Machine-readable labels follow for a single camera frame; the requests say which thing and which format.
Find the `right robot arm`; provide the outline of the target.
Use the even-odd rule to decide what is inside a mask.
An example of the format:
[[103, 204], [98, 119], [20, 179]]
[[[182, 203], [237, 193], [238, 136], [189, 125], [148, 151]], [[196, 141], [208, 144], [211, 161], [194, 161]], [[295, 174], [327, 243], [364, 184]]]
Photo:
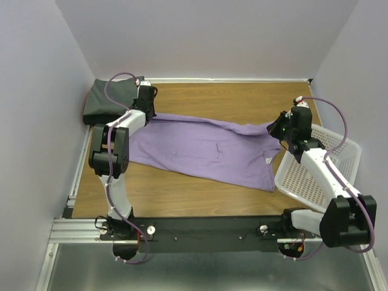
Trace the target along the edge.
[[304, 230], [331, 248], [372, 247], [376, 201], [353, 185], [361, 147], [346, 136], [313, 124], [312, 111], [304, 101], [281, 112], [267, 130], [288, 145], [275, 185], [306, 205], [304, 209], [284, 211], [280, 233], [291, 238]]

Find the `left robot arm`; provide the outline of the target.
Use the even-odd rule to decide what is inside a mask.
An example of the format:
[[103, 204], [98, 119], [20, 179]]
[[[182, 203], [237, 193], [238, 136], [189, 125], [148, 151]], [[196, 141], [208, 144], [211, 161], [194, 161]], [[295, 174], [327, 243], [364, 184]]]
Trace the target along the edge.
[[137, 96], [125, 113], [108, 124], [93, 128], [89, 166], [104, 187], [108, 203], [106, 221], [98, 227], [103, 239], [130, 240], [138, 235], [130, 221], [133, 208], [125, 186], [125, 172], [130, 160], [130, 137], [155, 116], [157, 88], [148, 81], [137, 86]]

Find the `purple t shirt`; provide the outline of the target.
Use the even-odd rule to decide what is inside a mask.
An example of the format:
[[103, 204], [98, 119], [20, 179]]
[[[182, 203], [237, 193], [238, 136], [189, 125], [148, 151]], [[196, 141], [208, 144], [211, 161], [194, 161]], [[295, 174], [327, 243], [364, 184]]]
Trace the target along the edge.
[[280, 152], [267, 124], [159, 113], [129, 139], [130, 160], [157, 169], [272, 192]]

